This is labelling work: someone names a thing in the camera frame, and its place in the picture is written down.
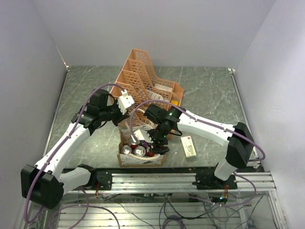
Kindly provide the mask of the red soda can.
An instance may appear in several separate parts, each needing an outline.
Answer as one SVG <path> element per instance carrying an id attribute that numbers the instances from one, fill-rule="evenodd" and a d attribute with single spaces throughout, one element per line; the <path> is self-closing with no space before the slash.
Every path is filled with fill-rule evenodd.
<path id="1" fill-rule="evenodd" d="M 155 157 L 155 156 L 157 156 L 158 154 L 156 154 L 156 153 L 152 153 L 152 152 L 150 152 L 150 151 L 147 151 L 147 153 L 146 153 L 146 156 L 147 157 Z"/>
<path id="2" fill-rule="evenodd" d="M 130 146 L 131 148 L 135 148 L 135 147 L 138 146 L 138 144 L 137 144 L 136 142 L 130 141 L 130 142 L 129 142 L 129 146 Z"/>

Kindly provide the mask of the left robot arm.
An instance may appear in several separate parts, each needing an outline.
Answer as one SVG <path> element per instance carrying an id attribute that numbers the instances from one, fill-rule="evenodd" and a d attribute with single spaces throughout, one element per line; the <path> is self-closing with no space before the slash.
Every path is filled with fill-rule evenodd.
<path id="1" fill-rule="evenodd" d="M 128 117 L 133 98 L 122 89 L 121 96 L 108 105 L 111 94 L 99 89 L 91 94 L 87 104 L 74 115 L 68 129 L 55 146 L 34 166 L 21 170 L 21 193 L 24 198 L 48 209 L 55 208 L 68 192 L 83 187 L 93 189 L 97 185 L 95 168 L 81 164 L 74 170 L 63 170 L 76 150 L 107 122 L 118 125 Z"/>

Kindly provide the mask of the red soda can front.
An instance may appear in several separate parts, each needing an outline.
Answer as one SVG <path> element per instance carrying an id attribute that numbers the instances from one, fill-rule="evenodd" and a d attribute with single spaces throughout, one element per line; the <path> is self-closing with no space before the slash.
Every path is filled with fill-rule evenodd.
<path id="1" fill-rule="evenodd" d="M 147 151 L 147 153 L 146 153 L 146 156 L 147 157 L 155 157 L 155 156 L 157 156 L 158 154 L 156 154 L 156 153 L 152 153 L 152 152 L 150 152 L 150 151 Z"/>

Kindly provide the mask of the purple soda can front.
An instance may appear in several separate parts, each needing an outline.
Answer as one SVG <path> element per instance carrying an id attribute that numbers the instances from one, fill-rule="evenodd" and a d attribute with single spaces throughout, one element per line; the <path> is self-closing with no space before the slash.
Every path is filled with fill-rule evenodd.
<path id="1" fill-rule="evenodd" d="M 145 157 L 146 156 L 146 148 L 143 147 L 143 146 L 137 146 L 134 149 L 133 154 L 135 156 L 138 156 L 138 157 Z"/>

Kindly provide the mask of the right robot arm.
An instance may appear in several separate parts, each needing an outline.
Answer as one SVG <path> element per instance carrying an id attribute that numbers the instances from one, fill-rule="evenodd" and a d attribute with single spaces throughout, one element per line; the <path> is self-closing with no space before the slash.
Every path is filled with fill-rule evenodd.
<path id="1" fill-rule="evenodd" d="M 157 125 L 148 131 L 153 149 L 167 145 L 166 137 L 172 130 L 180 135 L 183 132 L 196 134 L 227 148 L 225 158 L 216 165 L 214 174 L 210 177 L 210 183 L 216 189 L 222 188 L 234 171 L 247 167 L 253 150 L 249 141 L 253 141 L 253 137 L 247 125 L 242 122 L 236 125 L 222 124 L 181 107 L 177 109 L 172 106 L 167 111 L 155 104 L 148 106 L 144 116 Z"/>

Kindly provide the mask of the brown canvas tote bag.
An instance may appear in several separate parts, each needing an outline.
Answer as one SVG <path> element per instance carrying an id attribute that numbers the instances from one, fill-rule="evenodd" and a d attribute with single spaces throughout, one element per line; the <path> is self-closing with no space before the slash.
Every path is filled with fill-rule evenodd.
<path id="1" fill-rule="evenodd" d="M 119 162 L 120 167 L 161 167 L 164 165 L 167 156 L 158 154 L 155 157 L 138 157 L 133 154 L 134 149 L 132 148 L 132 153 L 128 155 L 120 154 L 120 148 L 123 145 L 129 145 L 129 138 L 131 136 L 131 130 L 151 130 L 153 128 L 152 124 L 144 124 L 141 122 L 137 117 L 136 124 L 132 125 L 132 128 L 129 126 L 130 119 L 127 118 L 124 121 L 122 121 L 119 128 L 120 133 L 120 143 L 118 146 L 118 154 L 117 159 Z"/>

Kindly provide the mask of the purple Fanta can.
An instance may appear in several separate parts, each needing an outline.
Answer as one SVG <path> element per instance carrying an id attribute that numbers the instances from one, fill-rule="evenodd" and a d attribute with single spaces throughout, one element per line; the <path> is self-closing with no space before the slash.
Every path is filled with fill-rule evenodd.
<path id="1" fill-rule="evenodd" d="M 120 154 L 128 155 L 132 153 L 132 148 L 129 145 L 123 145 L 120 148 Z"/>

